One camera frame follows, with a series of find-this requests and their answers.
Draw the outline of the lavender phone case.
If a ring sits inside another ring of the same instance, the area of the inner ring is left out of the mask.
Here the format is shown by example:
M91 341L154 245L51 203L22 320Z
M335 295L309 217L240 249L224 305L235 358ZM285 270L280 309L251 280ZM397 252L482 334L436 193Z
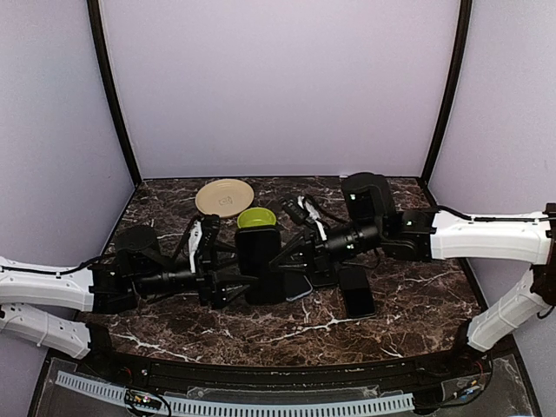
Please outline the lavender phone case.
M284 293L288 302L299 300L313 292L310 280L303 274L284 275Z

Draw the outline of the black phone case bottom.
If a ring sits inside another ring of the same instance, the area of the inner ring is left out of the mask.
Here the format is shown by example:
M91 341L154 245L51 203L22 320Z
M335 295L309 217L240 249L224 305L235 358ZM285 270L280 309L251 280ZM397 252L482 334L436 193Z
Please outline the black phone case bottom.
M235 232L238 266L242 275L257 279L245 293L250 305L275 305L286 300L283 273L269 263L281 252L281 234L276 226L239 228Z

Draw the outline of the black phone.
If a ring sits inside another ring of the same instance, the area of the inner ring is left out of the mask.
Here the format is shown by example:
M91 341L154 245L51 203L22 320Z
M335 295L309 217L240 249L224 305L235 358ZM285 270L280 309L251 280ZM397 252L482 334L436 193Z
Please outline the black phone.
M347 317L360 319L375 316L376 306L366 270L362 267L342 268L338 277Z

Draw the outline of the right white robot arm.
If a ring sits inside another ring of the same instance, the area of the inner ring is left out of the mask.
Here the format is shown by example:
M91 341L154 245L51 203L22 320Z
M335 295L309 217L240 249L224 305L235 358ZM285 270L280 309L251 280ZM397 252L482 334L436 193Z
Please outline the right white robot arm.
M295 271L315 287L334 282L334 267L381 249L399 261L480 258L523 261L529 269L514 287L459 330L443 368L461 377L501 339L555 305L555 206L522 215L464 214L446 206L399 211L384 175L352 174L341 181L349 222L327 228L308 197L281 200L291 220L304 226L269 263Z

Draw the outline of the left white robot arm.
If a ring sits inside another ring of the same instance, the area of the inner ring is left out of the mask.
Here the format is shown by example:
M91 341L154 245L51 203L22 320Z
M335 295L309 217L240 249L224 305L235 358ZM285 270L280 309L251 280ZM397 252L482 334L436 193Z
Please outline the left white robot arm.
M122 372L122 358L111 351L109 331L95 323L65 320L44 307L113 315L134 310L141 299L194 291L201 305L224 308L254 286L249 275L225 272L236 260L220 262L235 249L217 240L218 232L196 222L180 242L189 258L165 256L153 228L134 226L121 233L111 263L97 256L73 268L1 260L1 329L7 334L81 360L104 379Z

